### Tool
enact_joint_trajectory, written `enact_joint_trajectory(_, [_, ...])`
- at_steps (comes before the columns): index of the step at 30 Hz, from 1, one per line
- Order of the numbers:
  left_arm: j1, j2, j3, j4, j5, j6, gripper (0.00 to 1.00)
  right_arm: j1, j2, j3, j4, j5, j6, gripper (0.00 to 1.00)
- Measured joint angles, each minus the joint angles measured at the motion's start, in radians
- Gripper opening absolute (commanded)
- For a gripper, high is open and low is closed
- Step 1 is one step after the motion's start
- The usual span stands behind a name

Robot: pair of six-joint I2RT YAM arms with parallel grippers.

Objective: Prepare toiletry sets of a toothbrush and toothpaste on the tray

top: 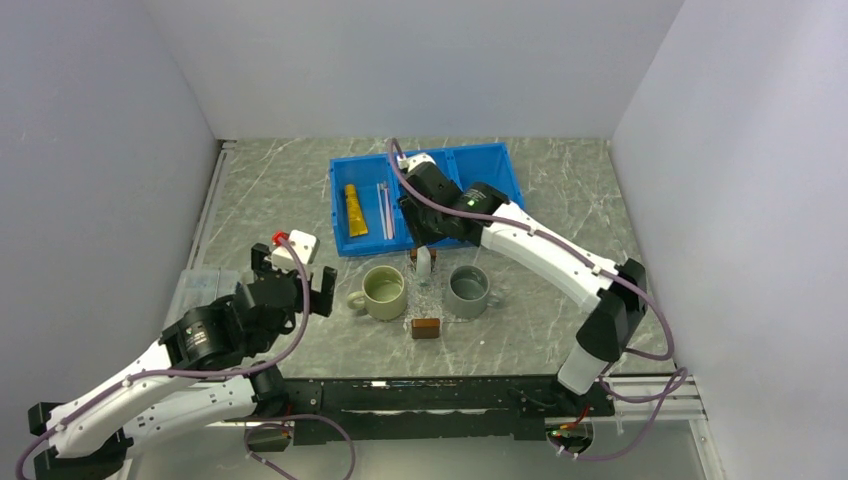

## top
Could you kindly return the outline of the white green-capped toothpaste tube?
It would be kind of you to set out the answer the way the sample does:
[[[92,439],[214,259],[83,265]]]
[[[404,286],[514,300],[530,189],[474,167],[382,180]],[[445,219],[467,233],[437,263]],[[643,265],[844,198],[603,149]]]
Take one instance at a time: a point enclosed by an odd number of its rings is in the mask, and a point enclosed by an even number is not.
[[[432,255],[426,246],[416,250],[415,275],[419,285],[427,285],[432,274]]]

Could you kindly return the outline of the cream ceramic mug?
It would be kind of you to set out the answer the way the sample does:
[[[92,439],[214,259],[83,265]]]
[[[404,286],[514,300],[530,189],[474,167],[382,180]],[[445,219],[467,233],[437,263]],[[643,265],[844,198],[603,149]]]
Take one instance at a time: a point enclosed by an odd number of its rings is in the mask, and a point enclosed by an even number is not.
[[[346,297],[346,306],[355,312],[365,312],[379,321],[399,318],[408,305],[408,293],[401,272],[389,265],[369,270],[359,291]]]

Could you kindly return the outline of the grey ceramic mug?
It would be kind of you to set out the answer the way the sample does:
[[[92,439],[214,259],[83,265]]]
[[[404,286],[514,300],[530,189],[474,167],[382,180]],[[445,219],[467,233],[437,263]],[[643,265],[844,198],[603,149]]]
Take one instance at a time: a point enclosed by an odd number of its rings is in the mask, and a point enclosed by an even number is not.
[[[473,265],[462,265],[454,269],[447,282],[444,294],[444,310],[459,319],[479,318],[490,308],[503,304],[503,296],[492,289],[487,273]]]

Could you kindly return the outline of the clear acrylic toothbrush holder tray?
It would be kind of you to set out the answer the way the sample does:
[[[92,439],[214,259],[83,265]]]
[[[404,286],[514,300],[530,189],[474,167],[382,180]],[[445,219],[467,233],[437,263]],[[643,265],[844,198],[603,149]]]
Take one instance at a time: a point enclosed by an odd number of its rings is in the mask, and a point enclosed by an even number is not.
[[[402,270],[408,292],[403,323],[406,332],[416,341],[439,339],[448,317],[443,307],[448,273],[438,262],[438,251],[427,248],[432,255],[432,274],[427,285],[419,285],[416,281],[415,259],[418,248],[408,252],[408,260]]]

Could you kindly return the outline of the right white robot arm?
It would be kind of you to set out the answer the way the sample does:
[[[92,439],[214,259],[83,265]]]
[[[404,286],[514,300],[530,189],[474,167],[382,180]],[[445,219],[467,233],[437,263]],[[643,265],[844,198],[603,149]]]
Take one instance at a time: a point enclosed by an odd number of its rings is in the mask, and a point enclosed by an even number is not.
[[[618,264],[577,247],[486,183],[460,189],[423,156],[401,161],[399,172],[403,194],[398,202],[416,244],[455,239],[499,253],[556,286],[586,312],[577,344],[550,391],[557,411],[578,413],[646,314],[644,267],[635,260]]]

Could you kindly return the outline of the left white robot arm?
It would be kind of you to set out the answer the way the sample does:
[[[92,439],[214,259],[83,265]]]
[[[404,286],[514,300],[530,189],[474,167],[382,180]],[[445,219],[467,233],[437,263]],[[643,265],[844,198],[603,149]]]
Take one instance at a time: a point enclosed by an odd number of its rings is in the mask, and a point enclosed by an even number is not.
[[[329,316],[337,273],[310,265],[319,240],[294,230],[251,250],[250,280],[187,310],[137,359],[88,393],[28,412],[23,453],[39,479],[105,479],[147,446],[221,420],[272,420],[290,410],[277,359],[282,335],[300,341],[311,315]]]

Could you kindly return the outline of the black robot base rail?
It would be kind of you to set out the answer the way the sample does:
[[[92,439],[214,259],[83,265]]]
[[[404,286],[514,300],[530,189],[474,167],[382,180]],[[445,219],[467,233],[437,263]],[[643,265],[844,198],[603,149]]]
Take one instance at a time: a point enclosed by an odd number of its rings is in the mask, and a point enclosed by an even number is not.
[[[294,423],[298,445],[334,439],[322,416],[353,440],[510,437],[583,443],[593,419],[622,418],[662,400],[693,407],[694,385],[676,378],[661,387],[648,377],[609,378],[584,395],[550,375],[418,378],[283,378],[276,370],[209,381],[133,416],[123,428],[135,449],[219,421]]]

